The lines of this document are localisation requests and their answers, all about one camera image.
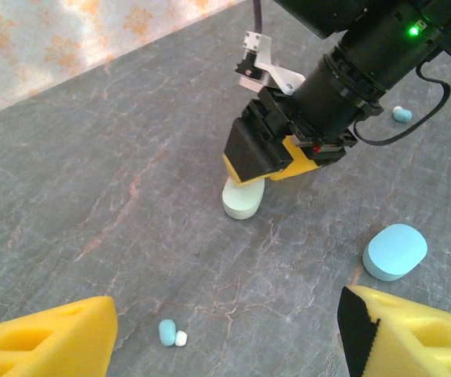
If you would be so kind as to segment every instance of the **metal bracket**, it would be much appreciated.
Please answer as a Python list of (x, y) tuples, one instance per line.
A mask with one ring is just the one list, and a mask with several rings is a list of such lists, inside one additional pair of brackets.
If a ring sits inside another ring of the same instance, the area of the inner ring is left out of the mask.
[(265, 35), (247, 31), (243, 47), (247, 53), (255, 53), (254, 66), (263, 74), (259, 80), (246, 76), (241, 77), (240, 85), (258, 92), (263, 86), (277, 87), (284, 94), (290, 96), (304, 82), (305, 77), (300, 73), (278, 67), (271, 63), (271, 38)]

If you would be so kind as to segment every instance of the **black cable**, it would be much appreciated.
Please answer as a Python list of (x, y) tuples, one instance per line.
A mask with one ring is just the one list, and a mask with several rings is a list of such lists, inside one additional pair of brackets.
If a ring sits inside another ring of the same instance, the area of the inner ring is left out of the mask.
[(437, 79), (430, 79), (428, 77), (425, 77), (423, 75), (423, 73), (421, 73), (421, 68), (423, 67), (423, 64), (425, 62), (419, 64), (416, 67), (416, 74), (418, 75), (418, 77), (424, 81), (428, 81), (428, 82), (434, 82), (435, 84), (440, 84), (442, 85), (442, 88), (444, 89), (444, 94), (442, 95), (442, 99), (440, 100), (440, 102), (438, 102), (437, 106), (435, 106), (433, 108), (433, 110), (431, 110), (428, 114), (426, 114), (422, 119), (420, 119), (416, 124), (410, 126), (407, 130), (399, 133), (398, 135), (395, 135), (393, 137), (390, 137), (389, 139), (386, 140), (369, 140), (369, 139), (365, 139), (364, 137), (362, 137), (360, 135), (360, 133), (357, 130), (357, 123), (358, 121), (356, 121), (353, 125), (353, 132), (354, 135), (359, 138), (360, 140), (362, 140), (364, 143), (369, 144), (369, 145), (375, 145), (377, 147), (382, 147), (384, 145), (390, 145), (393, 144), (396, 141), (399, 141), (400, 139), (403, 139), (404, 137), (410, 135), (412, 132), (414, 132), (415, 130), (417, 130), (418, 128), (420, 128), (420, 126), (425, 123), (427, 120), (429, 120), (429, 118), (431, 118), (433, 115), (435, 115), (441, 108), (444, 107), (444, 105), (446, 104), (447, 100), (449, 99), (449, 97), (451, 96), (451, 85), (448, 84), (447, 82), (444, 82), (442, 80), (437, 80)]
[(254, 32), (262, 34), (262, 7), (260, 5), (260, 0), (253, 0), (253, 2), (254, 2), (254, 19), (255, 19)]

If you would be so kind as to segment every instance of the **gray marble surface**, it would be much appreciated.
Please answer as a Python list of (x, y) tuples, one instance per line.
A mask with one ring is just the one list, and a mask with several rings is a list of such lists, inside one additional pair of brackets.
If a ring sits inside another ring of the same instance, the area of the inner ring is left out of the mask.
[[(274, 60), (307, 74), (321, 41), (272, 2)], [(237, 85), (245, 3), (0, 112), (0, 321), (111, 295), (119, 336), (109, 376), (346, 376), (336, 308), (361, 284), (451, 312), (451, 100), (387, 148), (269, 183), (258, 214), (222, 209), (221, 154), (251, 92)], [(451, 82), (451, 59), (425, 71)], [(398, 132), (441, 90), (410, 74), (364, 125)], [(429, 255), (393, 283), (362, 268), (364, 245), (394, 223)], [(189, 344), (167, 349), (173, 318)]]

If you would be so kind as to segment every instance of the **light blue pill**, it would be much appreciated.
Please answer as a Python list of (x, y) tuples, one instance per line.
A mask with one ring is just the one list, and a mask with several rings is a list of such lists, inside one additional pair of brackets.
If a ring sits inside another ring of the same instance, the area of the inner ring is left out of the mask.
[(377, 279), (400, 279), (420, 264), (428, 252), (427, 241), (413, 227), (388, 226), (365, 248), (363, 261), (367, 271)]
[(172, 320), (162, 320), (159, 325), (159, 340), (163, 346), (173, 346), (177, 338), (177, 325)]
[(404, 108), (400, 108), (396, 111), (393, 111), (393, 118), (397, 122), (407, 123), (410, 122), (413, 118), (413, 113), (410, 110), (405, 110)]

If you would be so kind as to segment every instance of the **wall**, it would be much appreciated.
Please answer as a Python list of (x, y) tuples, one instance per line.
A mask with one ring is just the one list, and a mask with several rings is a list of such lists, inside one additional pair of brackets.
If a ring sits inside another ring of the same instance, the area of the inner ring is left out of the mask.
[(241, 0), (0, 0), (0, 110)]

